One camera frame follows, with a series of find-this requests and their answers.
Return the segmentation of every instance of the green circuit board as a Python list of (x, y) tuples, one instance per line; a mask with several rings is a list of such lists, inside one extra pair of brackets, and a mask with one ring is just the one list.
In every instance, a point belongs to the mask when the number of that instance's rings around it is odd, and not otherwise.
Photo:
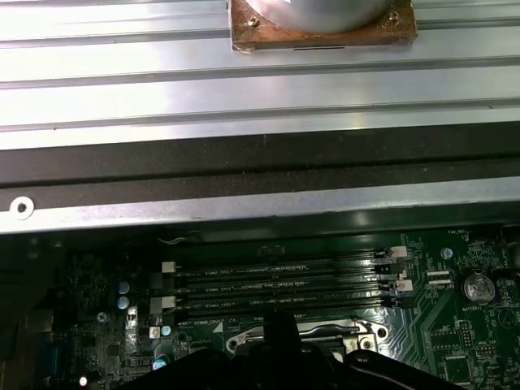
[[(404, 245), (408, 249), (406, 278), (413, 281), (413, 309), (302, 310), (300, 321), (355, 316), (385, 324), (388, 340), (379, 351), (391, 358), (444, 378), (468, 389), (520, 388), (520, 299), (511, 279), (495, 279), (496, 297), (486, 305), (465, 299), (460, 286), (466, 270), (485, 275), (509, 266), (500, 232), (462, 229), (404, 234), (375, 234), (319, 239), (254, 242), (172, 248), (179, 264), (243, 262), (251, 258), (284, 258), (344, 254), (367, 248)], [(451, 258), (444, 258), (449, 249)], [(328, 280), (333, 284), (334, 276)], [(226, 340), (262, 318), (211, 318), (181, 323), (176, 353), (193, 349), (225, 349)]]
[[(89, 390), (110, 390), (199, 349), (231, 357), (232, 337), (262, 326), (266, 310), (285, 310), (299, 323), (384, 325), (379, 352), (466, 389), (520, 388), (518, 265), (499, 229), (177, 242), (71, 253), (63, 270), (70, 295), (54, 311), (41, 355), (49, 368), (39, 377), (55, 384), (95, 377)], [(406, 255), (389, 256), (393, 247)], [(390, 263), (399, 270), (382, 271)], [(476, 284), (465, 281), (477, 275), (491, 281), (492, 296), (484, 289), (468, 297)], [(396, 280), (410, 288), (381, 288)], [(389, 297), (399, 305), (389, 307)]]

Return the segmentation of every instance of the mounting hole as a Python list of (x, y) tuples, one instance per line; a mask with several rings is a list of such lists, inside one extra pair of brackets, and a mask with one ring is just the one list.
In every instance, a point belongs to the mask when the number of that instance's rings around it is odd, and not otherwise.
[(33, 215), (34, 202), (28, 197), (17, 197), (9, 207), (9, 211), (18, 220), (24, 220)]

